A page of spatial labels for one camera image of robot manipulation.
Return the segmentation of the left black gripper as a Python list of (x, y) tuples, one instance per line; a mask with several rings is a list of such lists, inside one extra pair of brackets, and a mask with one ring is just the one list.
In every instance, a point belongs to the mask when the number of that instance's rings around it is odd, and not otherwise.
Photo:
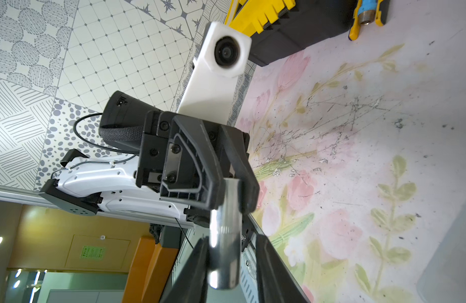
[(249, 163), (250, 136), (223, 124), (162, 111), (116, 91), (99, 134), (109, 145), (139, 156), (136, 185), (159, 189), (164, 201), (218, 208), (224, 179), (241, 182), (239, 210), (257, 208), (259, 182)]

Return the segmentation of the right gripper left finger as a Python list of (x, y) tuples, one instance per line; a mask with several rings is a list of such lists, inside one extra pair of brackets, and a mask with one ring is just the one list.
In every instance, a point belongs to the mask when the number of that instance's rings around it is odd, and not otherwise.
[(208, 292), (209, 237), (200, 239), (171, 291), (160, 302), (206, 302)]

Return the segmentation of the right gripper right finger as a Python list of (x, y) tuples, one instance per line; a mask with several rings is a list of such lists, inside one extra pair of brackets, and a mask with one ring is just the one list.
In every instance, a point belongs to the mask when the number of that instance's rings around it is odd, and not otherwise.
[(267, 236), (256, 239), (259, 302), (309, 302)]

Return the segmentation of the long chrome socket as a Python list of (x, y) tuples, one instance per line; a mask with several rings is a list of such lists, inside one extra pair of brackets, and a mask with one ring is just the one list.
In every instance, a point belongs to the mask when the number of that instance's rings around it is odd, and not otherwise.
[(230, 290), (238, 286), (241, 260), (240, 182), (231, 178), (224, 181), (224, 202), (211, 211), (210, 218), (208, 282), (216, 290)]

